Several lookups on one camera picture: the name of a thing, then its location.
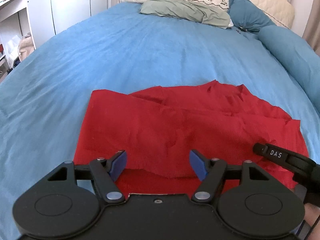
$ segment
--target beige curtain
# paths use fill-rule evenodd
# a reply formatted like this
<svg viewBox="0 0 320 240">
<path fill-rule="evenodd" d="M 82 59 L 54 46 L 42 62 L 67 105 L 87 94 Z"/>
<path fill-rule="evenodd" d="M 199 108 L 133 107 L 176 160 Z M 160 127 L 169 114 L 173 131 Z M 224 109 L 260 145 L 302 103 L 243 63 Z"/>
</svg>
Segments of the beige curtain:
<svg viewBox="0 0 320 240">
<path fill-rule="evenodd" d="M 309 20 L 302 37 L 320 56 L 320 0 L 313 0 Z"/>
</svg>

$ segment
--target folded red fabric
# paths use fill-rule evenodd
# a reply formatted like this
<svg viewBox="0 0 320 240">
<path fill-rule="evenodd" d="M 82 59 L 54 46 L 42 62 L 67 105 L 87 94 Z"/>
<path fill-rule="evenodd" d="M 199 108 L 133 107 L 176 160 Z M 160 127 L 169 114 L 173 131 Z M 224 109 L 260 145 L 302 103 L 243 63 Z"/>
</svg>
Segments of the folded red fabric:
<svg viewBox="0 0 320 240">
<path fill-rule="evenodd" d="M 189 164 L 191 149 L 229 164 L 252 160 L 294 187 L 291 172 L 253 153 L 257 142 L 308 156 L 300 121 L 252 95 L 244 85 L 212 81 L 194 87 L 153 87 L 130 95 L 96 90 L 74 162 L 88 164 L 125 149 L 128 163 L 117 181 L 125 195 L 191 195 L 200 184 Z"/>
</svg>

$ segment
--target blue bed sheet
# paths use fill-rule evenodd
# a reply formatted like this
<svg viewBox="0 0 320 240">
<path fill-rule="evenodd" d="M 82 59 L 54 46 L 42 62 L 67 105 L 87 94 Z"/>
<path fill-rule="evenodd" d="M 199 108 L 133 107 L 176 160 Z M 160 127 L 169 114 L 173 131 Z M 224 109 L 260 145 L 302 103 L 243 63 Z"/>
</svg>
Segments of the blue bed sheet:
<svg viewBox="0 0 320 240">
<path fill-rule="evenodd" d="M 72 160 L 92 90 L 244 84 L 301 120 L 320 162 L 320 120 L 298 83 L 250 33 L 138 13 L 122 3 L 52 37 L 0 84 L 0 239 L 19 237 L 14 201 Z"/>
</svg>

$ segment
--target white wardrobe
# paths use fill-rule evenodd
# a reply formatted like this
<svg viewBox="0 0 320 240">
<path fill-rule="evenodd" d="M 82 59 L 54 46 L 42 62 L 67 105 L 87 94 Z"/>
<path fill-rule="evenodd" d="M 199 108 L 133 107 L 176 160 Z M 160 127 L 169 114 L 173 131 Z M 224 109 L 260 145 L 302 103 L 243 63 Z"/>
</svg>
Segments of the white wardrobe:
<svg viewBox="0 0 320 240">
<path fill-rule="evenodd" d="M 110 7 L 110 0 L 51 0 L 55 33 Z"/>
</svg>

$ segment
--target blue gripper pad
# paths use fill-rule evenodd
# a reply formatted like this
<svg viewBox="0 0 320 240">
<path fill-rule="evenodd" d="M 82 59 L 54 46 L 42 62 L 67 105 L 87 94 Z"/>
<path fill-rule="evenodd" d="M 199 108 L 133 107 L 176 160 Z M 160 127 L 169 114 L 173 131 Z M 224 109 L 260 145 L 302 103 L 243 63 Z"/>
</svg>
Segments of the blue gripper pad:
<svg viewBox="0 0 320 240">
<path fill-rule="evenodd" d="M 121 155 L 116 158 L 111 165 L 111 170 L 109 175 L 113 181 L 116 181 L 122 171 L 124 170 L 125 166 L 127 165 L 127 152 L 121 153 Z"/>
<path fill-rule="evenodd" d="M 194 151 L 190 151 L 189 161 L 198 179 L 203 181 L 208 174 L 207 170 L 205 169 L 204 161 L 200 159 Z"/>
</svg>

